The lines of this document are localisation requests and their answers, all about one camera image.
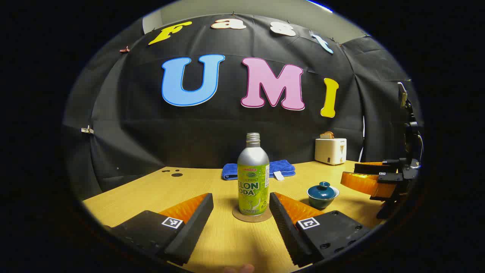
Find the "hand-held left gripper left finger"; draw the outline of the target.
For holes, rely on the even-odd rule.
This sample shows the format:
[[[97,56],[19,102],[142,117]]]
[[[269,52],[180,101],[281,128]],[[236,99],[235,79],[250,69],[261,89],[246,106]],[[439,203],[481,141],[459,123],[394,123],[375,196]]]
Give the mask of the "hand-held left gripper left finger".
[[[159,213],[145,210],[108,231],[144,254],[182,266],[188,263],[213,207],[212,193],[205,193]]]

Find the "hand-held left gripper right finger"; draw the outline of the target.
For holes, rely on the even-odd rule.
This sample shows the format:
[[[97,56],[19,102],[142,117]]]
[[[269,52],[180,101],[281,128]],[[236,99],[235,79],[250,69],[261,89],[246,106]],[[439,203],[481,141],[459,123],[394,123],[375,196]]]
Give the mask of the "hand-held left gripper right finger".
[[[339,211],[323,213],[283,194],[270,194],[269,208],[294,265],[332,259],[370,229]]]

